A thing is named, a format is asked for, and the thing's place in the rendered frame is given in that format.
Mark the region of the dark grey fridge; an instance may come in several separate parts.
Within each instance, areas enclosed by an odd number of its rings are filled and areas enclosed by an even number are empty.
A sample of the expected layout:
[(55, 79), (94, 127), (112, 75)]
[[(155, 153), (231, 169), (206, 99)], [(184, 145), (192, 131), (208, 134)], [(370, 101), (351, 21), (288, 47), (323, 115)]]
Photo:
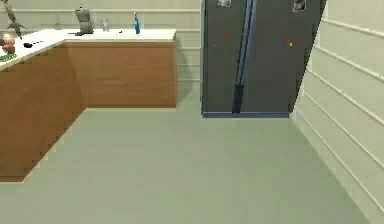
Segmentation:
[(201, 0), (201, 115), (287, 118), (293, 112), (327, 0), (257, 0), (241, 111), (232, 112), (246, 0)]

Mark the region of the brown wooden kitchen counter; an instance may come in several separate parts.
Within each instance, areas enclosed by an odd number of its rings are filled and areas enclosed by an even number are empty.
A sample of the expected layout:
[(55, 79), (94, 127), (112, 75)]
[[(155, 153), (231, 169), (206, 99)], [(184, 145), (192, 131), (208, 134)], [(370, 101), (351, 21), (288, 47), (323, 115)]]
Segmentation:
[(173, 29), (45, 29), (0, 62), (0, 182), (21, 182), (87, 108), (173, 108)]

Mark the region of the red round food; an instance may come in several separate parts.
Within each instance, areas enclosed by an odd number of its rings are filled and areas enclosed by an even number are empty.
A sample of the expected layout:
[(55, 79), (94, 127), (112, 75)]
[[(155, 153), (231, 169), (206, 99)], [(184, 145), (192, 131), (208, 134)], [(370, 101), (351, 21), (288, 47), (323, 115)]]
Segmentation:
[(15, 53), (15, 38), (9, 34), (9, 33), (4, 33), (2, 36), (2, 40), (4, 42), (4, 45), (2, 46), (2, 49), (5, 53), (7, 54), (14, 54)]

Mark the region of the grey faucet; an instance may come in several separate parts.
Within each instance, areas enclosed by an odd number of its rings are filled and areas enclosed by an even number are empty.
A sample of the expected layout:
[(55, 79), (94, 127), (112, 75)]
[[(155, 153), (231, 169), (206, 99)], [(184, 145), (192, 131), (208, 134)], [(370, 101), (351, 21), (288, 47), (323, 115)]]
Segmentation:
[(24, 28), (20, 22), (17, 21), (15, 14), (12, 10), (12, 7), (8, 3), (9, 0), (0, 0), (3, 3), (4, 9), (7, 12), (10, 23), (8, 25), (9, 29), (13, 29), (19, 38), (22, 38), (21, 29)]

